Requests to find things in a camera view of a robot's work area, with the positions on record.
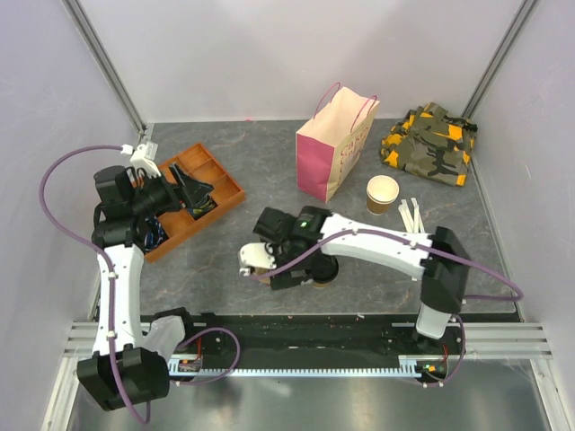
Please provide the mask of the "brown pulp cup carrier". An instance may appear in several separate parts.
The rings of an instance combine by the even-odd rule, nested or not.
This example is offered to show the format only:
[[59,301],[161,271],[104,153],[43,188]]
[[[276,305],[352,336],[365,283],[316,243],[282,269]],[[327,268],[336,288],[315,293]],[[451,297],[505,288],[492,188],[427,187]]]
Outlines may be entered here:
[[250,278],[263,283],[265,285],[270,284],[270,277],[268,277],[268,273],[270,272],[267,268],[255,268],[250,275]]

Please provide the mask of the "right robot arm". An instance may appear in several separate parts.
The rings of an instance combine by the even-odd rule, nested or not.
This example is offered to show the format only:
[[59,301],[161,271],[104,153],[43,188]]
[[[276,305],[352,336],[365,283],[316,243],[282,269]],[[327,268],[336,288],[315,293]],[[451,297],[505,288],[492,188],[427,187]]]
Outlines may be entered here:
[[443,344],[449,320],[461,311],[470,257],[445,227],[434,233],[402,233],[306,206],[299,215],[267,207],[253,231],[259,240],[240,249],[240,273],[268,279],[273,290],[330,283],[338,276],[340,257],[419,280],[420,309],[411,342],[421,353]]

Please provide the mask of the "pink and cream paper bag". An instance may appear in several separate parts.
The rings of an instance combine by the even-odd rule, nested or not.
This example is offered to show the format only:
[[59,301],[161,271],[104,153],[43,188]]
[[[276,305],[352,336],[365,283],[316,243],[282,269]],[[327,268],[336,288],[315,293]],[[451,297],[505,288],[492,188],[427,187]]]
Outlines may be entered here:
[[340,83],[319,100],[296,132],[296,185],[323,203],[356,165],[378,111],[377,96],[360,96]]

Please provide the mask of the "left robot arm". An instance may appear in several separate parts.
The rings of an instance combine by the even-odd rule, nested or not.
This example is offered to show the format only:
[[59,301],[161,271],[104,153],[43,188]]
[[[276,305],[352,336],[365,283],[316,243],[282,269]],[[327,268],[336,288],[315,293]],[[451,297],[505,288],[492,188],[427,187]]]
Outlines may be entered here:
[[90,358],[77,365],[80,383],[105,411],[167,396],[168,362],[174,351],[190,352],[197,331],[183,322],[184,310],[155,318],[144,332],[140,320],[140,278],[151,220],[208,202],[213,186],[192,178],[176,163],[174,180],[133,167],[113,165],[94,175],[100,204],[94,210],[92,244],[98,251],[101,300]]

